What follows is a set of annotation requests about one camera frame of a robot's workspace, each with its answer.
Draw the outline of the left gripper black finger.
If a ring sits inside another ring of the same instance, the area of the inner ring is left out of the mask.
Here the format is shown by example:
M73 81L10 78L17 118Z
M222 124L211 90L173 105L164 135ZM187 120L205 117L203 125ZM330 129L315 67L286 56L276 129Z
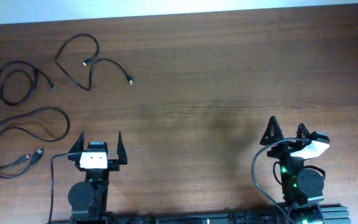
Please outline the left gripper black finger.
M118 142L117 142L117 155L118 155L119 162L127 161L127 153L122 141L122 134L120 131L119 131Z
M77 139L77 141L74 143L74 145L71 147L71 149L68 151L70 154L72 153L78 153L78 152L83 152L84 149L84 141L85 141L85 132L82 131L80 133L79 138Z

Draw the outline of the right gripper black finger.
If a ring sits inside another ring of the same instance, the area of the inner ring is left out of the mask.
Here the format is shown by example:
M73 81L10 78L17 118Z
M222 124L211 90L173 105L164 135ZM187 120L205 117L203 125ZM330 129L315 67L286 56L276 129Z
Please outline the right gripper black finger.
M310 139L310 132L308 131L308 129L306 128L306 126L303 123L300 123L298 125L298 129L296 132L296 137L298 139Z
M276 117L271 116L262 139L260 140L260 145L268 146L283 139L284 137Z

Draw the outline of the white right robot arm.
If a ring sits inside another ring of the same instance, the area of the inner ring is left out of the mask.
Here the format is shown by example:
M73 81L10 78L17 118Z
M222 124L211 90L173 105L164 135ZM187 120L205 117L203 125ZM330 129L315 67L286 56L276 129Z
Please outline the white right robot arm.
M328 135L309 132L306 126L298 125L294 138L285 138L276 117L271 116L260 140L263 148L254 156L251 175L257 189L267 197L279 211L285 223L323 223L319 203L323 201L326 173L323 169L305 165L305 161L319 157L329 148ZM274 174L281 185L284 202L279 204L255 178L255 163L261 153L275 159L273 166L280 167L280 174Z

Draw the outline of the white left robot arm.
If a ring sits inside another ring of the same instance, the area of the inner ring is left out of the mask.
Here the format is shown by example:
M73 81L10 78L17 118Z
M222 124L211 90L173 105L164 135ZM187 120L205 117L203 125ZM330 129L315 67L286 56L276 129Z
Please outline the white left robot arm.
M81 133L68 151L68 159L85 173L85 180L75 184L68 193L71 205L70 223L114 223L107 212L109 174L120 171L128 162L127 153L118 134L117 159L108 157L108 145L104 141L92 141L84 148L85 134Z

